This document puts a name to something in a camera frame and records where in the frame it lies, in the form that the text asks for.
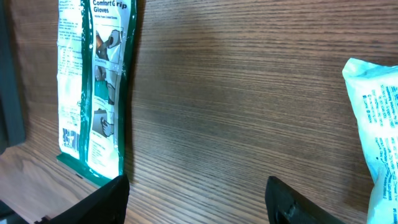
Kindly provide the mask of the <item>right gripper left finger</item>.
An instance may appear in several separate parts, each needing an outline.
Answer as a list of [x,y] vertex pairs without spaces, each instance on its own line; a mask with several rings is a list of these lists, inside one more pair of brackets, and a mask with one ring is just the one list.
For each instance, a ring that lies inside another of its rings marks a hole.
[[119,175],[67,211],[35,224],[124,224],[129,191],[127,175]]

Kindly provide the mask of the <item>teal toothbrush package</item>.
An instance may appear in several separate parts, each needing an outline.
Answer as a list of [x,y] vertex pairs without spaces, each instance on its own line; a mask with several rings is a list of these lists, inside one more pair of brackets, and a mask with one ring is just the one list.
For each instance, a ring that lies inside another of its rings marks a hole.
[[397,224],[397,67],[351,58],[342,74],[374,183],[367,222]]

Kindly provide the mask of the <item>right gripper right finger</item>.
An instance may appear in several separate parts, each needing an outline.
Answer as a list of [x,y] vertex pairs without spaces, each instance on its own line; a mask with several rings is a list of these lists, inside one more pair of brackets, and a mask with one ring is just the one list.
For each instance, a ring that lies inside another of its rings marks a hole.
[[265,203],[272,224],[344,224],[275,176],[267,180]]

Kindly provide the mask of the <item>green white sponge package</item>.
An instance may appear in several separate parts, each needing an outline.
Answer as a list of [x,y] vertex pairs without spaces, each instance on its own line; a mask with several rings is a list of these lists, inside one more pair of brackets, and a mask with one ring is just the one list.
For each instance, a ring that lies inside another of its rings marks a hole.
[[57,159],[103,186],[124,170],[135,0],[58,2]]

